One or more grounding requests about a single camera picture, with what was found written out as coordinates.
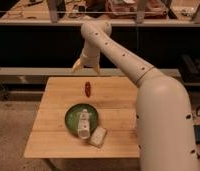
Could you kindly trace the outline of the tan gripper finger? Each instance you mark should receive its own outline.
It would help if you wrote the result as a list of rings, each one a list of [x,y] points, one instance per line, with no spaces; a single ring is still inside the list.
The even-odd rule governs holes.
[[[84,68],[84,65],[83,65],[81,59],[77,59],[76,62],[73,64],[72,71],[76,72],[76,71],[81,70],[83,68]]]
[[[97,75],[100,75],[100,74],[101,74],[101,73],[100,73],[100,66],[99,66],[99,65],[93,67],[93,70],[97,73]]]

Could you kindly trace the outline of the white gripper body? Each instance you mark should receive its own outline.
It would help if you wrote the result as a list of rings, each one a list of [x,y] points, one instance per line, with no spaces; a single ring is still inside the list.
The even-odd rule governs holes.
[[[97,67],[100,61],[100,52],[88,52],[83,49],[80,59],[82,64],[86,67]]]

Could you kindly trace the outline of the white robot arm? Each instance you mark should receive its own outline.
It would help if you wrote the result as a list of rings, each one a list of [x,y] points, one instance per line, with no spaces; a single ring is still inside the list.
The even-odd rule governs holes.
[[[81,25],[84,47],[73,69],[99,69],[105,55],[138,88],[137,139],[141,171],[198,171],[194,123],[189,95],[177,79],[110,38],[106,21]]]

